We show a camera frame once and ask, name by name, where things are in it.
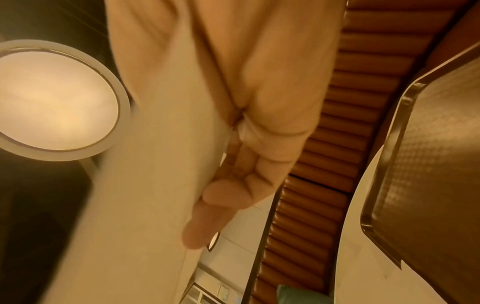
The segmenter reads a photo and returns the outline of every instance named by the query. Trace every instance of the green object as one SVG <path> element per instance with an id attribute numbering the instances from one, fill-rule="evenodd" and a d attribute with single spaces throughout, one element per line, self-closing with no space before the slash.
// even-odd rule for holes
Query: green object
<path id="1" fill-rule="evenodd" d="M 334 299 L 327 295 L 285 285 L 278 285 L 276 298 L 278 304 L 334 304 Z"/>

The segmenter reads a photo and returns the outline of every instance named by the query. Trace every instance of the brown leather seat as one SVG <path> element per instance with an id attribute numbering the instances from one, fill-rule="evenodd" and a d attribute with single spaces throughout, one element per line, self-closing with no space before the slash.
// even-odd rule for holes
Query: brown leather seat
<path id="1" fill-rule="evenodd" d="M 386 113 L 422 67 L 432 43 L 471 5 L 469 0 L 349 0 L 319 126 L 279 190 L 243 304 L 275 304 L 279 284 L 327 292 L 352 193 L 369 155 L 385 139 L 379 126 L 384 120 L 390 124 Z M 426 69 L 477 42 L 479 17 L 480 3 L 439 44 Z"/>

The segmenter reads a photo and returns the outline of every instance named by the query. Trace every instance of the human hand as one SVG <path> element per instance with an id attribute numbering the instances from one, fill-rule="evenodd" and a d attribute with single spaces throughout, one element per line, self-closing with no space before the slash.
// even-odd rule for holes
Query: human hand
<path id="1" fill-rule="evenodd" d="M 175 6 L 160 0 L 106 3 L 119 71 L 133 97 L 142 100 L 175 34 Z M 205 81 L 220 116 L 233 127 L 227 157 L 183 231 L 184 244 L 200 248 L 238 210 L 275 192 L 300 156 L 318 124 L 344 3 L 189 4 Z"/>

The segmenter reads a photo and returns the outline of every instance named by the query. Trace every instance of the brown tray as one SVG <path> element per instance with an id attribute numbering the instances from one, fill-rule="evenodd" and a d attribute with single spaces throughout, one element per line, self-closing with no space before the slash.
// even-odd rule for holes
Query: brown tray
<path id="1" fill-rule="evenodd" d="M 360 224 L 448 303 L 480 303 L 480 47 L 400 99 Z"/>

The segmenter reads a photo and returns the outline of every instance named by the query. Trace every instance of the oval light fixture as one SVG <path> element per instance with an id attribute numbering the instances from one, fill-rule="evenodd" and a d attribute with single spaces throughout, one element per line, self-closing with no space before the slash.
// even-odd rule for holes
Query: oval light fixture
<path id="1" fill-rule="evenodd" d="M 215 235 L 211 238 L 210 244 L 206 246 L 209 252 L 211 252 L 214 249 L 219 238 L 220 238 L 220 232 L 215 233 Z"/>
<path id="2" fill-rule="evenodd" d="M 93 57 L 47 41 L 0 43 L 0 148 L 83 159 L 115 143 L 129 118 L 123 85 Z"/>

